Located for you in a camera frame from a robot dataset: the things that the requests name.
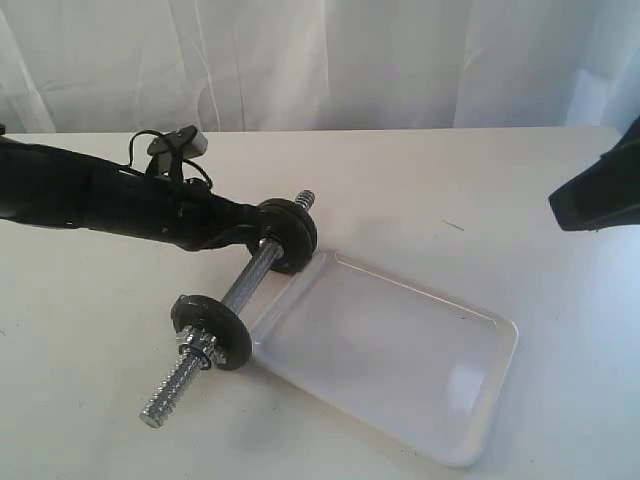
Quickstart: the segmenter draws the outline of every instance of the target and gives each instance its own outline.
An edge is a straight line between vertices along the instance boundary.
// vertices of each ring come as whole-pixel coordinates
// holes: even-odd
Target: plastic tray
[[[445,465],[486,442],[518,331],[334,252],[319,252],[251,331],[268,370]]]

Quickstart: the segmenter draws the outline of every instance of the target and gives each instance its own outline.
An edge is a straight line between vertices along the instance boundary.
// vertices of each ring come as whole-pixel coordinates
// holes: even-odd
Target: white tray
[[[319,252],[251,331],[259,364],[437,462],[473,463],[512,322]]]

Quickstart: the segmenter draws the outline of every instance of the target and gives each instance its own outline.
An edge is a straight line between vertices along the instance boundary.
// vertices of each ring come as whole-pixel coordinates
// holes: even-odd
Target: white curtain
[[[0,0],[13,132],[610,125],[638,0]]]

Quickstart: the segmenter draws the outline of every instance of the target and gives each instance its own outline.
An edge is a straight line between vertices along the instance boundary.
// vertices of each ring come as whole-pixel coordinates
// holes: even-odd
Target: white table
[[[15,136],[115,161],[129,137]],[[565,233],[547,203],[618,137],[598,128],[209,135],[201,163],[216,192],[260,202],[311,188],[322,248],[517,324],[495,428],[466,471],[252,365],[201,374],[165,426],[149,429],[139,409],[176,359],[171,305],[180,293],[221,298],[247,253],[0,222],[0,477],[637,478],[640,228]],[[247,323],[285,282],[267,277]]]

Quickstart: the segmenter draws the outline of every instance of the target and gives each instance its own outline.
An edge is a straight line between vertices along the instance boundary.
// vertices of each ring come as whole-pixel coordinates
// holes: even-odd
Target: white backdrop
[[[0,0],[13,132],[611,125],[638,0]]]

